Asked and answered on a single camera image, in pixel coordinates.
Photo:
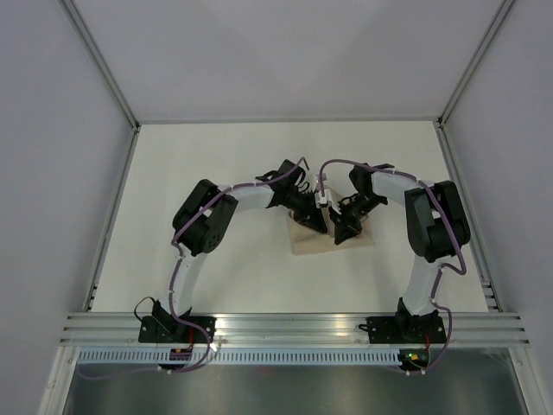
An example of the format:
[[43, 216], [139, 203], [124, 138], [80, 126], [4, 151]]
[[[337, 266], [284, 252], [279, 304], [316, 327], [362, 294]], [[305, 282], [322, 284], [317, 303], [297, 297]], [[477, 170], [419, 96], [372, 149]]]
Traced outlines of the beige cloth napkin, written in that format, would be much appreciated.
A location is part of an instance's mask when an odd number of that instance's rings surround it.
[[296, 256], [336, 252], [339, 250], [374, 245], [372, 228], [369, 220], [363, 220], [361, 222], [362, 232], [360, 235], [336, 245], [334, 243], [334, 223], [330, 220], [328, 209], [324, 208], [322, 213], [328, 230], [326, 234], [317, 233], [316, 231], [296, 223], [293, 220], [292, 212], [289, 212], [287, 219], [289, 242], [291, 251]]

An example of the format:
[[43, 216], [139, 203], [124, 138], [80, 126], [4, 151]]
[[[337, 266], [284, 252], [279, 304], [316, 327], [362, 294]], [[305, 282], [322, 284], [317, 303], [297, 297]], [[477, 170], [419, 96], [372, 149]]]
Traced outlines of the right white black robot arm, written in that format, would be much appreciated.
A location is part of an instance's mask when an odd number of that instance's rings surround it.
[[451, 181], [428, 184], [390, 164], [355, 163], [349, 178], [356, 193], [329, 209], [336, 245], [359, 236], [362, 221], [376, 207], [393, 201], [405, 210], [414, 264], [398, 300], [394, 329], [400, 339], [413, 342], [424, 333], [424, 320], [438, 312], [435, 294], [442, 270], [467, 272], [461, 248], [470, 241], [471, 231], [458, 188]]

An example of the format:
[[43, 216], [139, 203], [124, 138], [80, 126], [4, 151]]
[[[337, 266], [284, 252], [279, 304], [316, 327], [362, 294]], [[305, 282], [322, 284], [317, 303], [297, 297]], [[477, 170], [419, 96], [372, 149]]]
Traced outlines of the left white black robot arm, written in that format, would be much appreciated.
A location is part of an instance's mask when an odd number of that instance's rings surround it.
[[297, 163], [286, 159], [278, 169], [234, 185], [217, 185], [207, 179], [198, 182], [172, 221], [171, 245], [177, 249], [177, 262], [168, 295], [155, 302], [151, 314], [160, 335], [169, 342], [180, 342], [187, 336], [188, 320], [184, 316], [192, 309], [200, 269], [207, 254], [222, 242], [235, 214], [283, 207], [300, 226], [327, 233], [323, 213], [309, 189], [306, 164], [304, 158]]

